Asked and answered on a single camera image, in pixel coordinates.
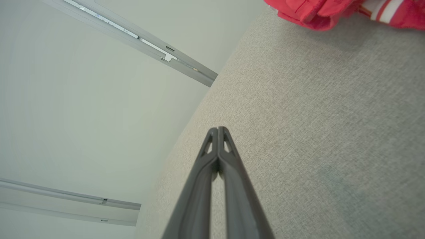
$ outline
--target white wall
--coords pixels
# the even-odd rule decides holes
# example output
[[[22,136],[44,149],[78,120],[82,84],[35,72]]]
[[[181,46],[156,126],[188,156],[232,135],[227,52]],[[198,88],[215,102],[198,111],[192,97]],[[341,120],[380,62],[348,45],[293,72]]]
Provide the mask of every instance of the white wall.
[[[217,73],[266,6],[263,0],[96,0],[96,3]]]
[[[208,88],[38,0],[0,32],[0,177],[142,203]]]
[[[133,239],[135,227],[0,208],[1,239]]]

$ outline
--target gray upholstered sofa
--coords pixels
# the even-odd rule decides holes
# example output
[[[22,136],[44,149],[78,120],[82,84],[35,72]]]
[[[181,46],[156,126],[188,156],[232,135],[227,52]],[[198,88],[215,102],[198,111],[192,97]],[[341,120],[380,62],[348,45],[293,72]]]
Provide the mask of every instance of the gray upholstered sofa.
[[[168,157],[137,238],[161,237],[219,125],[276,238],[425,238],[424,32],[361,16],[314,32],[265,9]],[[212,238],[226,237],[223,185],[213,183]]]

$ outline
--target red fabric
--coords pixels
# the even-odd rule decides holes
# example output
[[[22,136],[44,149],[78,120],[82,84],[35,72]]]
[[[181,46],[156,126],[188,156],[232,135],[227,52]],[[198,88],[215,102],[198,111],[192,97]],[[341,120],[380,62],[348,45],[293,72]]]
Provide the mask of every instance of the red fabric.
[[[404,0],[391,18],[390,26],[425,31],[425,1]]]
[[[278,16],[303,27],[327,31],[341,17],[355,12],[370,17],[371,12],[361,5],[365,0],[264,0],[279,11]],[[391,0],[387,0],[378,11],[376,21]],[[391,18],[389,25],[396,28],[425,29],[425,0],[404,0]]]

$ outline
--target fabric texture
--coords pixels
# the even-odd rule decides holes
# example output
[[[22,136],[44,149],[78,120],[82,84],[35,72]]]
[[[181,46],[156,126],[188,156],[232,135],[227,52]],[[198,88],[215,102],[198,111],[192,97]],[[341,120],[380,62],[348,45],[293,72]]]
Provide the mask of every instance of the fabric texture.
[[[355,12],[395,28],[425,30],[425,0],[264,0],[278,16],[300,26],[327,31]]]
[[[226,126],[276,238],[425,238],[425,34],[265,9],[169,155],[137,238],[161,238],[202,140]],[[213,182],[211,238],[226,238]]]

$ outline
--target red and white striped fabric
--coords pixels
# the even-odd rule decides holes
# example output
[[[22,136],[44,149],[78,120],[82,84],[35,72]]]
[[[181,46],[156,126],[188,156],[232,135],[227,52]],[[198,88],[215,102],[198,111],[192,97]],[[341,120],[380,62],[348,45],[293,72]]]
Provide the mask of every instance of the red and white striped fabric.
[[[366,0],[359,12],[371,20],[396,28],[425,30],[425,1],[423,0]]]
[[[395,28],[425,30],[425,0],[264,0],[278,16],[306,28],[327,31],[355,12]]]

